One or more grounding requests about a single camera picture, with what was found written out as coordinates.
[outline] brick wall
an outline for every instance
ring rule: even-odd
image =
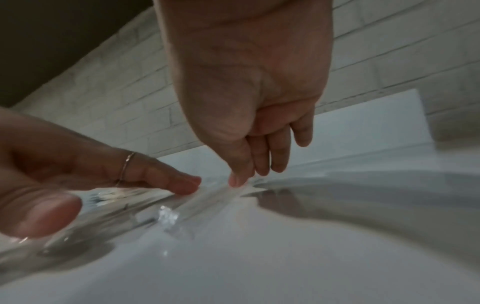
[[[438,140],[480,135],[480,1],[334,6],[332,70],[317,113],[418,88]],[[200,145],[173,90],[153,9],[15,109],[156,157]]]

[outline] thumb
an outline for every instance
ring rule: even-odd
[[[246,138],[223,144],[208,144],[227,164],[232,173],[228,183],[240,187],[255,174],[250,145]]]
[[[48,188],[14,168],[0,168],[0,232],[17,238],[40,238],[67,227],[82,200]]]

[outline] wall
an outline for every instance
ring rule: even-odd
[[[317,113],[418,88],[436,139],[480,135],[480,1],[334,6],[332,70]],[[15,109],[156,157],[200,145],[173,90],[153,9]]]

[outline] hand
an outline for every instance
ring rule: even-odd
[[[175,88],[232,186],[313,137],[332,56],[332,0],[156,0]]]
[[[43,237],[70,224],[82,201],[66,190],[113,187],[130,151],[0,108],[0,232]],[[121,187],[195,192],[201,178],[146,155],[128,164]]]

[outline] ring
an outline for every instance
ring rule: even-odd
[[[124,181],[125,171],[127,170],[127,167],[129,166],[129,163],[131,159],[135,156],[135,154],[136,152],[132,152],[126,157],[125,163],[123,164],[123,168],[121,169],[120,178],[118,179],[118,182],[116,183],[115,187],[120,186],[121,182]]]

